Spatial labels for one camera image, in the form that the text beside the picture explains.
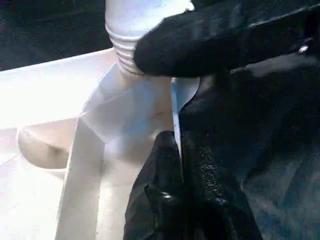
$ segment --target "white plastic surface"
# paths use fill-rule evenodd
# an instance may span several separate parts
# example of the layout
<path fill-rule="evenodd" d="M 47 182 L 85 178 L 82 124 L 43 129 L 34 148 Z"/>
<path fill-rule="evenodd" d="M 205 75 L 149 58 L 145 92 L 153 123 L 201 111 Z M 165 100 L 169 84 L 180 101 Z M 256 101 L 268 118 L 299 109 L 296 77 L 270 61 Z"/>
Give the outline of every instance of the white plastic surface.
<path fill-rule="evenodd" d="M 117 95 L 108 97 L 102 92 L 110 94 L 107 89 L 114 88 L 108 86 L 108 79 L 115 81 L 114 71 L 111 69 L 101 82 L 104 91 L 98 87 L 92 94 L 88 101 L 91 110 L 78 119 L 56 240 L 122 239 L 132 184 L 157 134 L 173 130 L 171 79 L 144 77 L 134 85 L 130 79 L 119 79 L 131 87 L 124 84 Z M 187 89 L 188 100 L 198 84 L 195 79 L 192 91 Z"/>
<path fill-rule="evenodd" d="M 0 72 L 0 129 L 77 117 L 115 59 L 107 49 Z"/>

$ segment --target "white plastic container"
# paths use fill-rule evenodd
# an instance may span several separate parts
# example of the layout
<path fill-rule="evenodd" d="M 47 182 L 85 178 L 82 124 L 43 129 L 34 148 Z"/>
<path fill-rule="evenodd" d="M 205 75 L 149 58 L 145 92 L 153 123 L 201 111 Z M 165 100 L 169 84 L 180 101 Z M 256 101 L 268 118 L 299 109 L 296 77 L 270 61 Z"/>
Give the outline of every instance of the white plastic container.
<path fill-rule="evenodd" d="M 77 121 L 56 240 L 121 240 L 131 187 L 157 134 L 173 130 L 171 79 L 145 76 L 133 85 L 118 73 L 114 65 Z M 197 79 L 188 83 L 179 104 L 198 89 Z"/>

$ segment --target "black glove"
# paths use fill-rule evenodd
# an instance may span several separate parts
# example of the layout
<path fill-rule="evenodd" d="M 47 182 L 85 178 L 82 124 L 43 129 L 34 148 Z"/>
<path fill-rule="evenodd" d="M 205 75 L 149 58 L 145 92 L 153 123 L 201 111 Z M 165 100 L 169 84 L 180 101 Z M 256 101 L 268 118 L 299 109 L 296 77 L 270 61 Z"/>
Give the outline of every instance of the black glove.
<path fill-rule="evenodd" d="M 180 169 L 173 133 L 160 133 L 133 184 L 125 213 L 124 240 L 182 239 L 187 211 Z"/>
<path fill-rule="evenodd" d="M 132 187 L 124 240 L 261 239 L 246 196 L 208 143 L 184 136 L 183 183 L 173 133 L 157 136 Z"/>

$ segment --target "white plastic part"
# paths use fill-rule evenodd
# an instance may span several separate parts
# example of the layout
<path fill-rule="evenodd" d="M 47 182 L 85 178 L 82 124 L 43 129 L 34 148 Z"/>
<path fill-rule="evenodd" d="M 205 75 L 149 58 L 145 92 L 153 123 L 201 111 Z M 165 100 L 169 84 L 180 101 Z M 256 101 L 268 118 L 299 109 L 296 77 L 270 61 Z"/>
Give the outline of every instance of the white plastic part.
<path fill-rule="evenodd" d="M 116 59 L 107 49 L 0 72 L 0 129 L 78 117 Z"/>
<path fill-rule="evenodd" d="M 173 130 L 171 79 L 145 76 L 129 88 L 123 85 L 124 91 L 116 96 L 102 96 L 102 92 L 110 93 L 106 88 L 113 88 L 107 83 L 109 77 L 110 83 L 114 81 L 116 68 L 104 78 L 104 91 L 98 88 L 92 94 L 99 96 L 94 97 L 98 103 L 93 98 L 88 101 L 94 109 L 78 119 L 56 240 L 122 239 L 132 184 L 158 133 Z M 199 81 L 193 83 L 195 94 Z M 188 99 L 193 96 L 188 89 L 184 92 Z"/>
<path fill-rule="evenodd" d="M 190 0 L 106 0 L 105 5 L 105 28 L 119 68 L 134 74 L 142 74 L 133 61 L 138 40 L 162 19 L 194 9 Z"/>

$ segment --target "hand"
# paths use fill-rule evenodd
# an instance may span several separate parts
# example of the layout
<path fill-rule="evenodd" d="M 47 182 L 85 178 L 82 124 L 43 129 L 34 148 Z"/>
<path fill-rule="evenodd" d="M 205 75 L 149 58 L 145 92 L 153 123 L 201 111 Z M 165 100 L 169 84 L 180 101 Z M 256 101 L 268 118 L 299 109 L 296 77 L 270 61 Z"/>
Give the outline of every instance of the hand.
<path fill-rule="evenodd" d="M 185 135 L 183 143 L 184 183 L 173 133 L 157 136 L 132 187 L 124 240 L 261 239 L 246 196 L 212 161 L 207 139 Z"/>

